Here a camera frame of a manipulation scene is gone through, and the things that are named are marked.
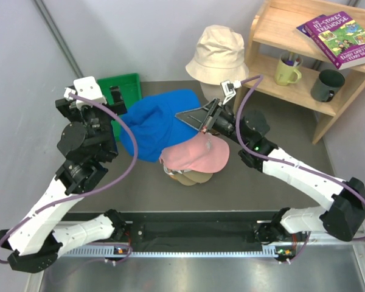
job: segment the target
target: book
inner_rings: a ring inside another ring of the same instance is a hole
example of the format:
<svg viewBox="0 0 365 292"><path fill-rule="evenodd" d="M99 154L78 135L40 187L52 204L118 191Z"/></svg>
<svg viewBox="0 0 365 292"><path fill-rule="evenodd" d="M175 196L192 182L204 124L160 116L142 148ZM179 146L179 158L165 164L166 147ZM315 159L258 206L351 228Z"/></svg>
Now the book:
<svg viewBox="0 0 365 292"><path fill-rule="evenodd" d="M365 64L365 30L346 12L312 19L304 28L337 69Z"/></svg>
<svg viewBox="0 0 365 292"><path fill-rule="evenodd" d="M311 21L316 20L318 18L322 18L322 17L325 17L325 14L319 15L318 17L316 17L314 19L311 19ZM305 36L307 36L308 38L310 38L311 35L305 30L304 25L305 25L305 23L297 26L296 29L297 29L297 31L301 32L302 34L304 34Z"/></svg>

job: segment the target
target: beige bucket hat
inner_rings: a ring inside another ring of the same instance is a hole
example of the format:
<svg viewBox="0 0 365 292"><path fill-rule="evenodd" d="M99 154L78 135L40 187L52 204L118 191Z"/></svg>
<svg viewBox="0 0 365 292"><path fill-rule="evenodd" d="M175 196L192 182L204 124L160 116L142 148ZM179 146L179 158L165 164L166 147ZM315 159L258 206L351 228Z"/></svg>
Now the beige bucket hat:
<svg viewBox="0 0 365 292"><path fill-rule="evenodd" d="M239 33L225 26L209 26L200 37L186 70L194 79L213 85L225 80L243 80L249 75L244 51Z"/></svg>

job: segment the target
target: blue cloth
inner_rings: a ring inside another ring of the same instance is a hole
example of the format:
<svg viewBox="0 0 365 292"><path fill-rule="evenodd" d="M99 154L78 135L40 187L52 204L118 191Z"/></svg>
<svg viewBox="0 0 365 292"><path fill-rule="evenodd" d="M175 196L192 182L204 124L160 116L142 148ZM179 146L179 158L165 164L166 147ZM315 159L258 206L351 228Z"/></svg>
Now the blue cloth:
<svg viewBox="0 0 365 292"><path fill-rule="evenodd" d="M177 119L175 114L199 107L196 94L189 89L149 96L136 102L121 118L137 140L138 159L156 162L166 147L193 138L197 130ZM133 156L133 144L123 128L119 138Z"/></svg>

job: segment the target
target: green plastic basket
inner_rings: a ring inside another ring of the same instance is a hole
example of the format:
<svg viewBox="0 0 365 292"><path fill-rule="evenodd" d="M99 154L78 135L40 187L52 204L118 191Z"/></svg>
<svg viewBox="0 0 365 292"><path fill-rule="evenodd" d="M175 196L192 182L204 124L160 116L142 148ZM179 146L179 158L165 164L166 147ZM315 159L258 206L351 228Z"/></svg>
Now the green plastic basket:
<svg viewBox="0 0 365 292"><path fill-rule="evenodd" d="M126 109L129 109L134 103L142 99L141 84L139 83L139 75L137 73L98 79L97 83L110 105L114 103L110 92L110 88L114 86L119 87ZM115 120L111 123L115 139L118 141L120 125Z"/></svg>

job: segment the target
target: white wall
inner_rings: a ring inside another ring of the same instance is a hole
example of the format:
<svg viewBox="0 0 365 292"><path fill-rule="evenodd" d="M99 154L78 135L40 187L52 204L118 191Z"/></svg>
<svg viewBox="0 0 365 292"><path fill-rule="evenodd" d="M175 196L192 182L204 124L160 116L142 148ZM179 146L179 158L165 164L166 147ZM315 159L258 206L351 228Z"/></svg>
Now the white wall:
<svg viewBox="0 0 365 292"><path fill-rule="evenodd" d="M359 6L365 9L365 0ZM365 183L365 90L338 119L324 141L337 176Z"/></svg>
<svg viewBox="0 0 365 292"><path fill-rule="evenodd" d="M263 0L44 0L85 75L137 72L141 81L190 80L185 65L206 26L247 40ZM347 3L347 0L332 2Z"/></svg>
<svg viewBox="0 0 365 292"><path fill-rule="evenodd" d="M0 1L0 229L22 219L63 161L67 122L54 100L73 79L32 2ZM0 291L23 291L26 279L0 265Z"/></svg>

